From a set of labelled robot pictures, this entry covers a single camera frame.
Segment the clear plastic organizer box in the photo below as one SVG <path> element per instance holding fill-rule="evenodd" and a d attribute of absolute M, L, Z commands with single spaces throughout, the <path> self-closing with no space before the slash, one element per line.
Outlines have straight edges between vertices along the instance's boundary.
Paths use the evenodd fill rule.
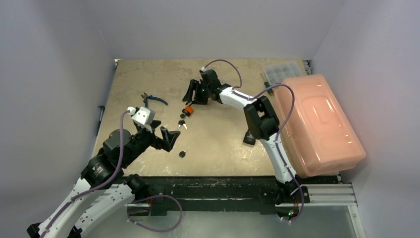
<path fill-rule="evenodd" d="M 287 78 L 305 76 L 295 60 L 265 65 L 262 69 L 270 85 L 282 83 Z"/>

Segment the aluminium frame rail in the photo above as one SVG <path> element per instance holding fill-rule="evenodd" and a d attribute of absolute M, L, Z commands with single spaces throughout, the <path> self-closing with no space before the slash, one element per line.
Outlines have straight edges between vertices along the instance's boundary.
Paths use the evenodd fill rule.
<path fill-rule="evenodd" d="M 357 199 L 351 184 L 308 184 L 308 206 L 354 206 Z"/>

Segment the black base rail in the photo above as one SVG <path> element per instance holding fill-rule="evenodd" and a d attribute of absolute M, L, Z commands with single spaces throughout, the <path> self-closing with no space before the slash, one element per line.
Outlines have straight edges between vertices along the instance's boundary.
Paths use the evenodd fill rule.
<path fill-rule="evenodd" d="M 300 202 L 310 202 L 312 184 L 338 184 L 334 176 L 298 178 L 304 192 L 301 195 L 291 181 L 280 185 L 274 176 L 220 176 L 220 177 L 145 177 L 148 195 L 152 199 L 140 201 L 137 195 L 129 205 L 144 208 L 152 216 L 165 216 L 169 211 L 198 212 L 258 212 L 261 215 L 279 215 L 286 218 L 299 213 Z"/>

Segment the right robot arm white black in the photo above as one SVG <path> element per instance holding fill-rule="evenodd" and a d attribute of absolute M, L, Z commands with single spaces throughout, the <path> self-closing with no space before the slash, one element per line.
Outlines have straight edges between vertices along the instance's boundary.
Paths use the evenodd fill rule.
<path fill-rule="evenodd" d="M 203 68 L 200 74 L 200 80 L 190 80 L 183 102 L 206 105 L 212 99 L 243 110 L 249 132 L 261 142 L 273 165 L 279 198 L 285 202 L 291 201 L 297 196 L 297 190 L 301 191 L 302 188 L 297 180 L 297 172 L 281 148 L 280 132 L 286 123 L 280 123 L 268 97 L 263 92 L 252 97 L 229 84 L 221 84 L 212 69 Z"/>

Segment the black key bunch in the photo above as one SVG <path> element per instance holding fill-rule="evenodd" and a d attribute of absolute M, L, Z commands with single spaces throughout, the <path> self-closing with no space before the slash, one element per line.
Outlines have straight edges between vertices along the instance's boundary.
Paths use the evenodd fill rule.
<path fill-rule="evenodd" d="M 177 130 L 179 130 L 181 127 L 185 128 L 185 129 L 188 129 L 187 125 L 186 125 L 186 122 L 185 122 L 185 118 L 186 118 L 185 114 L 180 115 L 180 120 L 178 121 Z"/>

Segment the pink plastic toolbox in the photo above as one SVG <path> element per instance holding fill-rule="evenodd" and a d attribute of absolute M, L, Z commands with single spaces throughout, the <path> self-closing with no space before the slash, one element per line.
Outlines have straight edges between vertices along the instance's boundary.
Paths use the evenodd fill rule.
<path fill-rule="evenodd" d="M 274 92 L 286 154 L 297 175 L 315 177 L 354 168 L 366 152 L 321 74 L 283 80 Z"/>

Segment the orange black padlock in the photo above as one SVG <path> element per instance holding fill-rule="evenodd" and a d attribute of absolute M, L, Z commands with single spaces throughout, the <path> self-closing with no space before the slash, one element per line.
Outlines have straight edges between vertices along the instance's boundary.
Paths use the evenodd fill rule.
<path fill-rule="evenodd" d="M 183 110 L 182 113 L 187 116 L 190 117 L 192 115 L 192 113 L 194 112 L 194 109 L 191 106 L 186 106 Z"/>

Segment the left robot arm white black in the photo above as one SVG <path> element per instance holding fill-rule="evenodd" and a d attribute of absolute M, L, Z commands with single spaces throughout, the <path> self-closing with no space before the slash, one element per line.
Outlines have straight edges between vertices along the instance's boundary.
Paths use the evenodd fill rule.
<path fill-rule="evenodd" d="M 84 238 L 104 219 L 123 206 L 134 202 L 164 200 L 162 192 L 152 191 L 138 175 L 125 176 L 128 167 L 146 149 L 171 151 L 179 131 L 161 127 L 162 137 L 155 135 L 159 120 L 150 124 L 136 124 L 137 133 L 124 128 L 113 131 L 98 154 L 89 160 L 70 194 L 45 221 L 31 224 L 27 234 L 31 238 Z"/>

